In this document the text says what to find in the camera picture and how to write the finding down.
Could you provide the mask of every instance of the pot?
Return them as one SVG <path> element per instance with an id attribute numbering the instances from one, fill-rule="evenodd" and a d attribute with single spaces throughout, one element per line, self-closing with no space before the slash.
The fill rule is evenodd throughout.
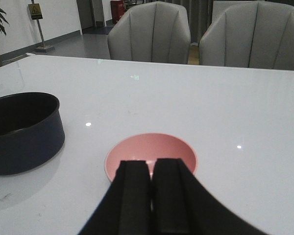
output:
<path id="1" fill-rule="evenodd" d="M 33 169 L 60 150 L 65 135 L 59 106 L 47 93 L 0 97 L 0 175 Z"/>

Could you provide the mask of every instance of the chair backrest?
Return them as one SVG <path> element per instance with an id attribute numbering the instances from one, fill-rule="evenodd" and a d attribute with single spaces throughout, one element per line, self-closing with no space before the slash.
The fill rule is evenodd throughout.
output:
<path id="1" fill-rule="evenodd" d="M 202 65 L 294 70 L 294 7 L 254 1 L 227 8 L 199 53 Z"/>
<path id="2" fill-rule="evenodd" d="M 186 9 L 166 2 L 130 8 L 108 35 L 111 59 L 186 64 L 190 29 Z"/>

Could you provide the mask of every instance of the door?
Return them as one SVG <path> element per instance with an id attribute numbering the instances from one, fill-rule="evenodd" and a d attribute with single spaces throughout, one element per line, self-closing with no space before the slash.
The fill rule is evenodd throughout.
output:
<path id="1" fill-rule="evenodd" d="M 94 26 L 94 14 L 92 0 L 76 0 L 79 20 L 82 29 Z"/>

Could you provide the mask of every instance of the white table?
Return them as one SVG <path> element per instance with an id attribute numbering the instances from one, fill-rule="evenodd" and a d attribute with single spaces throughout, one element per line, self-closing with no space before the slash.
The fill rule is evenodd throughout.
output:
<path id="1" fill-rule="evenodd" d="M 187 141 L 196 177 L 224 205 L 294 235 L 294 71 L 50 56 L 0 68 L 0 96 L 31 91 L 59 98 L 65 145 L 0 176 L 0 235 L 77 234 L 109 187 L 107 152 L 144 132 Z"/>

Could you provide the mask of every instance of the red cabinet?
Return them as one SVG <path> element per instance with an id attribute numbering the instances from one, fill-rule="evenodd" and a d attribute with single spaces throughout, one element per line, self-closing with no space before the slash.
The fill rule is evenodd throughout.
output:
<path id="1" fill-rule="evenodd" d="M 124 3 L 123 0 L 111 0 L 111 13 L 112 22 L 116 24 L 122 15 L 124 15 Z"/>

